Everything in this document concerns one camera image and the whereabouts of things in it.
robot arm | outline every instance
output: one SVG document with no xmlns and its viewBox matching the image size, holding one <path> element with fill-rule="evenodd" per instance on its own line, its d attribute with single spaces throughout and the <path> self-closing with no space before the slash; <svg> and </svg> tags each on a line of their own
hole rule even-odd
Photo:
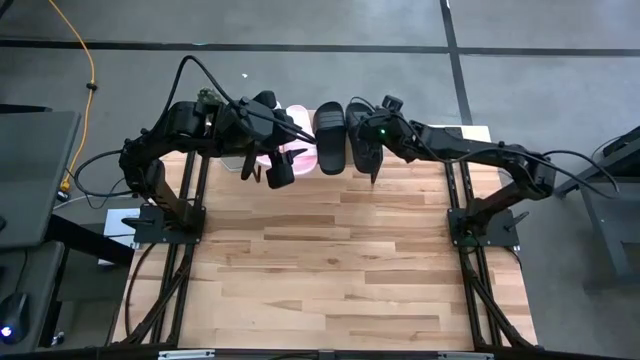
<svg viewBox="0 0 640 360">
<path fill-rule="evenodd" d="M 175 103 L 153 129 L 142 129 L 137 139 L 125 140 L 119 160 L 129 188 L 157 204 L 164 212 L 166 226 L 186 231 L 197 227 L 201 219 L 198 211 L 187 200 L 179 199 L 166 183 L 162 156 L 172 151 L 196 151 L 214 158 L 243 156 L 241 178 L 246 180 L 256 157 L 269 155 L 273 166 L 266 175 L 269 186 L 275 189 L 294 181 L 291 165 L 300 153 L 279 151 L 281 145 L 299 136 L 299 127 L 283 110 L 273 109 L 273 92 L 226 104 L 209 90 L 203 91 L 197 102 Z"/>
<path fill-rule="evenodd" d="M 543 165 L 549 159 L 520 145 L 467 140 L 459 129 L 434 128 L 415 121 L 405 121 L 402 101 L 385 97 L 362 119 L 358 136 L 370 146 L 384 145 L 407 162 L 414 160 L 468 161 L 503 168 L 513 182 L 487 198 L 474 199 L 459 224 L 463 233 L 483 236 L 491 218 L 525 199 L 541 200 L 553 193 L 555 170 Z"/>
</svg>

wooden surface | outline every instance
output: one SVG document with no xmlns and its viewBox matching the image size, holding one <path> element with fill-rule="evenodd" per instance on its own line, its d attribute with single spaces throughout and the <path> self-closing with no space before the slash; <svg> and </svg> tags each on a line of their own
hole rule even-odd
<svg viewBox="0 0 640 360">
<path fill-rule="evenodd" d="M 489 139 L 486 127 L 463 127 L 463 133 Z M 165 158 L 176 192 L 184 157 Z M 500 187 L 495 168 L 470 168 L 476 196 Z M 459 259 L 445 226 L 447 194 L 443 165 L 407 165 L 391 153 L 373 187 L 368 175 L 348 166 L 337 176 L 316 169 L 270 190 L 266 179 L 241 181 L 212 160 L 205 234 L 193 263 L 180 346 L 471 349 Z M 463 194 L 460 199 L 464 204 Z M 134 327 L 158 295 L 166 250 L 154 249 L 135 282 Z M 513 255 L 489 248 L 487 260 L 496 301 L 535 342 Z M 486 313 L 479 310 L 488 340 Z M 123 313 L 115 341 L 124 337 Z"/>
</svg>

computer mouse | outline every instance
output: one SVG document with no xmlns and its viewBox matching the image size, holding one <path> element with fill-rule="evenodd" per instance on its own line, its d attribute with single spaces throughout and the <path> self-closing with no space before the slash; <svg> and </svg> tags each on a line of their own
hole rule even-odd
<svg viewBox="0 0 640 360">
<path fill-rule="evenodd" d="M 0 339 L 8 345 L 17 344 L 29 332 L 29 297 L 13 293 L 0 303 Z"/>
</svg>

black mounting plate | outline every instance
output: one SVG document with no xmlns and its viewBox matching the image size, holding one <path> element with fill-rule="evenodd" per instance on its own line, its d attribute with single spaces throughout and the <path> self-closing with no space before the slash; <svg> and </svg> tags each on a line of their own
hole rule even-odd
<svg viewBox="0 0 640 360">
<path fill-rule="evenodd" d="M 193 231 L 165 229 L 164 212 L 157 206 L 143 204 L 140 206 L 140 219 L 149 220 L 149 224 L 136 226 L 133 241 L 140 244 L 198 244 L 204 229 L 206 208 L 194 209 L 192 216 L 197 224 Z"/>
<path fill-rule="evenodd" d="M 491 218 L 487 233 L 484 236 L 474 238 L 465 234 L 460 229 L 460 221 L 465 217 L 465 209 L 449 209 L 447 219 L 449 220 L 449 233 L 451 242 L 456 247 L 476 247 L 476 246 L 518 246 L 518 232 L 511 210 L 503 210 Z"/>
</svg>

orange cable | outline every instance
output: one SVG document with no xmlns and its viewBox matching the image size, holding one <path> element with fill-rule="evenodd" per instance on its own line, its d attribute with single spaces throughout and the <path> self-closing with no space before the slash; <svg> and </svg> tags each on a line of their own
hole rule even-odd
<svg viewBox="0 0 640 360">
<path fill-rule="evenodd" d="M 85 43 L 82 40 L 82 37 L 80 36 L 80 34 L 78 34 L 78 32 L 73 27 L 73 25 L 71 25 L 69 20 L 67 20 L 67 17 L 64 16 L 64 14 L 60 10 L 60 8 L 58 8 L 56 3 L 54 3 L 53 0 L 49 0 L 49 3 L 51 4 L 51 6 L 53 6 L 53 8 L 58 13 L 58 15 L 60 15 L 62 20 L 64 20 L 64 22 L 67 23 L 67 26 L 69 26 L 69 29 L 71 29 L 73 34 L 76 36 L 76 38 L 80 42 L 80 45 L 82 45 L 82 48 L 84 49 L 84 52 L 87 54 L 87 58 L 89 58 L 89 65 L 91 66 L 91 81 L 89 82 L 89 84 L 92 85 L 92 86 L 95 85 L 96 69 L 95 69 L 95 66 L 93 65 L 93 58 L 91 57 L 91 53 L 89 53 L 89 49 L 87 49 L 87 45 L 85 45 Z M 78 156 L 82 152 L 82 149 L 84 148 L 84 144 L 85 144 L 86 139 L 87 139 L 87 129 L 88 129 L 88 126 L 89 126 L 89 110 L 91 109 L 91 103 L 93 102 L 93 93 L 94 92 L 95 92 L 95 88 L 94 89 L 89 89 L 89 98 L 87 99 L 87 106 L 86 106 L 86 108 L 84 110 L 84 129 L 82 131 L 82 141 L 80 142 L 80 146 L 78 147 L 78 150 L 76 150 L 75 155 L 73 155 L 73 159 L 71 160 L 71 165 L 69 165 L 69 173 L 67 173 L 65 175 L 64 179 L 62 180 L 62 183 L 60 184 L 60 190 L 65 191 L 65 192 L 69 191 L 69 189 L 71 188 L 71 182 L 69 181 L 69 179 L 71 177 L 70 172 L 73 171 L 73 168 L 76 165 L 76 161 L 78 160 Z"/>
</svg>

